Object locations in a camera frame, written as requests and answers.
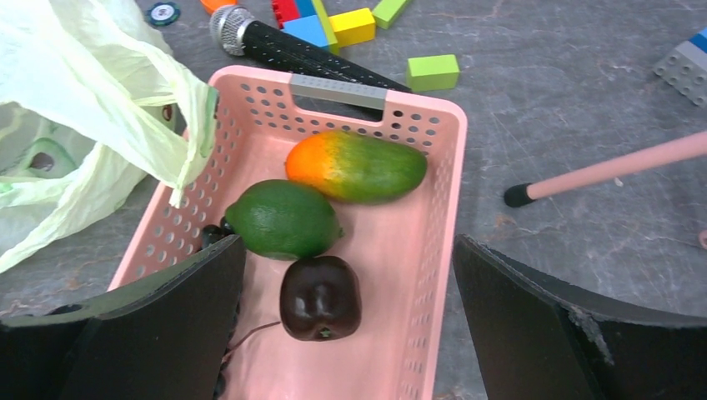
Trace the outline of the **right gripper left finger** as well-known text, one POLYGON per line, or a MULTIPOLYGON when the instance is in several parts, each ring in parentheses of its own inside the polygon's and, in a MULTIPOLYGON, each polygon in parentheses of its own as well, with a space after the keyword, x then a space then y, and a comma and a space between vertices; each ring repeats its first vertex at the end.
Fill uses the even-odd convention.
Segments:
POLYGON ((2 398, 223 398, 245 258, 229 236, 84 302, 3 318, 2 398))

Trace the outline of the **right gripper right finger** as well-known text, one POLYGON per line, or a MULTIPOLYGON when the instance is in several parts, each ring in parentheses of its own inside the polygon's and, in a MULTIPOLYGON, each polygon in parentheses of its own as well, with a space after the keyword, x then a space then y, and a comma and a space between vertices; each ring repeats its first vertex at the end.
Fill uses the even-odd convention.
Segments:
POLYGON ((705 398, 704 318, 591 292, 466 235, 453 265, 489 398, 705 398))

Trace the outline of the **dark fake apple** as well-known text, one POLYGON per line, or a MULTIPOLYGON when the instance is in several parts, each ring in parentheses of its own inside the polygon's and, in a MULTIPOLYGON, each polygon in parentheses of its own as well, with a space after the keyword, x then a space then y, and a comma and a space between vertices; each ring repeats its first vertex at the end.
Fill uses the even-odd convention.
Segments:
POLYGON ((348 337, 362 319, 358 276, 340 257, 300 259, 283 276, 279 311, 285 331, 299 341, 348 337))

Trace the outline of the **fake green lime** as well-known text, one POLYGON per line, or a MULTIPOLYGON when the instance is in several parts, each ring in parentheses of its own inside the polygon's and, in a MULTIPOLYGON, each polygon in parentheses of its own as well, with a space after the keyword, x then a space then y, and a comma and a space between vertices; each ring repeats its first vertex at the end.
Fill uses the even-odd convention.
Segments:
POLYGON ((344 236, 337 213, 323 194, 284 179, 253 184, 224 216, 248 250, 276 260, 316 257, 344 236))

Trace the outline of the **fake mango green orange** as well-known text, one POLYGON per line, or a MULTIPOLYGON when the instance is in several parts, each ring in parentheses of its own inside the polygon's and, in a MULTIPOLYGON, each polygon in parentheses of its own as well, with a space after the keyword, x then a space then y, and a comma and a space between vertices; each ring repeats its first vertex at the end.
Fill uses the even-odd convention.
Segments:
POLYGON ((284 164, 288 179, 346 203, 386 203, 417 188, 428 169, 417 149, 341 130, 296 144, 284 164))

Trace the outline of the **green avocado plastic bag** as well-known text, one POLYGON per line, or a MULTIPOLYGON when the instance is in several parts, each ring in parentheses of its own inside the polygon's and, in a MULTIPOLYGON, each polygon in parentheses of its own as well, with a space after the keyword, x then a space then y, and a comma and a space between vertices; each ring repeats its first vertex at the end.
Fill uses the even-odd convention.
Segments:
POLYGON ((2 270, 112 214, 148 175, 179 206, 217 104, 134 1, 2 2, 2 270))

